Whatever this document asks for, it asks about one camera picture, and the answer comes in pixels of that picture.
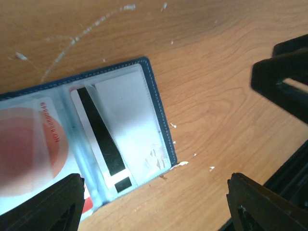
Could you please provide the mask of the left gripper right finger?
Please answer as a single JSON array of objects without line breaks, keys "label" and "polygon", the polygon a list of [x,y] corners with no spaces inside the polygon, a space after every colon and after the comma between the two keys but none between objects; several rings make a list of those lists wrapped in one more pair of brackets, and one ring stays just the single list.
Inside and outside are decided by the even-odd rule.
[{"label": "left gripper right finger", "polygon": [[242,173],[228,180],[228,206],[236,231],[306,231],[308,212]]}]

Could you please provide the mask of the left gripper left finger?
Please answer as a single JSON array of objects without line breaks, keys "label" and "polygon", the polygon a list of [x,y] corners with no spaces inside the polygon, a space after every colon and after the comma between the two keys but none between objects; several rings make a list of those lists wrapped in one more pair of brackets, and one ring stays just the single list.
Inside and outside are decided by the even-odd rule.
[{"label": "left gripper left finger", "polygon": [[85,199],[84,179],[70,174],[0,216],[2,231],[76,231]]}]

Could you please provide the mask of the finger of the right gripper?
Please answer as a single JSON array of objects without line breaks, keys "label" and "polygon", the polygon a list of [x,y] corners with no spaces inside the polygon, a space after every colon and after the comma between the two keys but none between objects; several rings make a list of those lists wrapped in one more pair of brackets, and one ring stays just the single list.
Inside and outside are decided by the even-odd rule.
[{"label": "finger of the right gripper", "polygon": [[308,36],[302,35],[273,47],[272,57],[252,67],[251,88],[297,119],[308,122],[308,93],[284,82],[308,84]]}]

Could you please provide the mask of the white red credit card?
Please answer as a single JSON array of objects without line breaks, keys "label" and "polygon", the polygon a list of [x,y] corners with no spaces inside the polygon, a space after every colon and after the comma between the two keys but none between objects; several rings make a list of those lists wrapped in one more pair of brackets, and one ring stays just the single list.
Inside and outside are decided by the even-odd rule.
[{"label": "white red credit card", "polygon": [[1,214],[81,173],[56,106],[47,96],[0,105]]}]

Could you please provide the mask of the blue leather card holder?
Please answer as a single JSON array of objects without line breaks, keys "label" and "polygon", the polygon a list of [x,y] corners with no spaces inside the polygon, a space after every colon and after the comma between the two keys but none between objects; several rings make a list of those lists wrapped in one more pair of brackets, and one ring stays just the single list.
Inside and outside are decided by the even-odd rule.
[{"label": "blue leather card holder", "polygon": [[147,57],[0,96],[0,212],[72,173],[81,218],[177,164]]}]

